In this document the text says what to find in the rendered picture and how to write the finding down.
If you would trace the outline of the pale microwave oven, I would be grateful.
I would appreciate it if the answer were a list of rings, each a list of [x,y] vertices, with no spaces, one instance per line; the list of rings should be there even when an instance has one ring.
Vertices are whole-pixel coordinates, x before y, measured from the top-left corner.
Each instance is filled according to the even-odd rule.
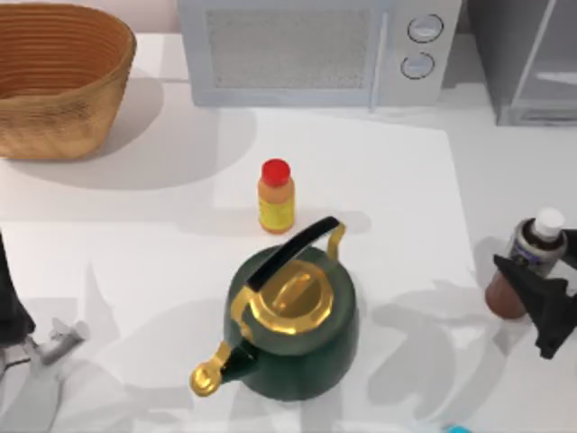
[[[192,98],[206,107],[366,107],[382,15],[388,34],[379,107],[428,106],[440,93],[463,0],[178,0]],[[436,14],[441,35],[408,37],[413,18]],[[435,70],[403,76],[426,52]]]

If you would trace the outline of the round microwave knob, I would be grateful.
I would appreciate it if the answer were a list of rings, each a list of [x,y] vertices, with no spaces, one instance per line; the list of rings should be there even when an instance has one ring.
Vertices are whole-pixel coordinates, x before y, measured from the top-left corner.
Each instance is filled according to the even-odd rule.
[[[413,18],[408,25],[408,37],[416,43],[429,43],[444,30],[443,20],[436,14]]]
[[[435,59],[426,52],[419,52],[415,56],[406,57],[400,64],[400,71],[404,77],[419,80],[428,77],[435,70]]]

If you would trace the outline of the grey cabinet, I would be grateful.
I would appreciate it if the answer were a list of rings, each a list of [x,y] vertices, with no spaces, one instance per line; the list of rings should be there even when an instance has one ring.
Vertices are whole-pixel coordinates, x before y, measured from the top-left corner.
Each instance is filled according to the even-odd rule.
[[[577,0],[468,0],[499,126],[577,126]]]

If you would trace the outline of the orange bottle with red cap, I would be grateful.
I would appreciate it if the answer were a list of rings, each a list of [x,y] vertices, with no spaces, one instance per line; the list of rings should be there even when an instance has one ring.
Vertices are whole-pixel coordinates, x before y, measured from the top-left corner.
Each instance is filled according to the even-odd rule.
[[[296,191],[289,164],[280,158],[265,161],[257,190],[261,227],[272,234],[286,233],[296,217]]]

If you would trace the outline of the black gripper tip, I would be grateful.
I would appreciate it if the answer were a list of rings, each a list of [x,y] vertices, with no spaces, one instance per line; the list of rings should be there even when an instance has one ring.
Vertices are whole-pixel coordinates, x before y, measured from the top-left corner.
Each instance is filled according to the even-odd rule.
[[[21,344],[36,324],[19,300],[0,232],[0,348]]]

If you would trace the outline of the brown bottle with white cap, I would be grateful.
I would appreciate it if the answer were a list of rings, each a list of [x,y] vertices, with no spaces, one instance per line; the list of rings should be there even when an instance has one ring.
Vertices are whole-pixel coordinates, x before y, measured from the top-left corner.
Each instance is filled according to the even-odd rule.
[[[567,249],[564,222],[563,214],[553,207],[544,207],[535,217],[521,220],[513,231],[505,257],[541,277],[547,277]],[[518,319],[527,313],[519,296],[499,270],[495,271],[485,290],[485,301],[499,318]]]

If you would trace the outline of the green and gold kettle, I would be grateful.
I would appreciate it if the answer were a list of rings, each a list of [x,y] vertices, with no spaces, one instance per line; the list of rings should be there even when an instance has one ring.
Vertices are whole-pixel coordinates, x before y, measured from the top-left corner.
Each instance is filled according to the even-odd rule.
[[[251,255],[224,304],[224,336],[191,373],[198,397],[239,381],[276,401],[313,399],[353,364],[360,324],[353,279],[339,260],[344,223],[326,216]]]

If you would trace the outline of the woven wicker basket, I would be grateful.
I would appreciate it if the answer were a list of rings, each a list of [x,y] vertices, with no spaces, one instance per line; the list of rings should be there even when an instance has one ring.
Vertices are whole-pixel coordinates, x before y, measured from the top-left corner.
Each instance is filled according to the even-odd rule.
[[[105,142],[137,48],[89,6],[0,4],[0,159],[75,160]]]

